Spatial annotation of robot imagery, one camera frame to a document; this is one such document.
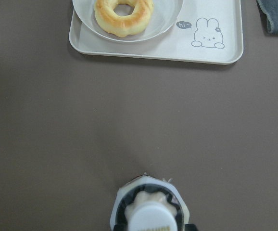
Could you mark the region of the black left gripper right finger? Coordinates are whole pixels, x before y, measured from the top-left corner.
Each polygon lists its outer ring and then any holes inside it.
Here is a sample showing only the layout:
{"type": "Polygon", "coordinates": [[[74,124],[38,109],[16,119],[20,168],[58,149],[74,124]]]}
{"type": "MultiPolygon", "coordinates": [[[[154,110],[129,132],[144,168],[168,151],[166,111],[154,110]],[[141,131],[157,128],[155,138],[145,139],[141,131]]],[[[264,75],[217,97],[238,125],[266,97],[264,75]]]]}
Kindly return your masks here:
{"type": "Polygon", "coordinates": [[[195,224],[185,224],[184,231],[198,231],[198,228],[195,224]]]}

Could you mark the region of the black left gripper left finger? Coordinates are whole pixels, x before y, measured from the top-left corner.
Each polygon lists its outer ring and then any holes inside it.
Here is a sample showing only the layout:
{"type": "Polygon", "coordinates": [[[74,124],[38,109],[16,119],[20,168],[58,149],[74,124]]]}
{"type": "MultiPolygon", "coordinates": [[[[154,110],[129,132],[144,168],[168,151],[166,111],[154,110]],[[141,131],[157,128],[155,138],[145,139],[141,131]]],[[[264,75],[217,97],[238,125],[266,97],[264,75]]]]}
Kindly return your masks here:
{"type": "Polygon", "coordinates": [[[127,225],[115,224],[113,231],[127,231],[127,225]]]}

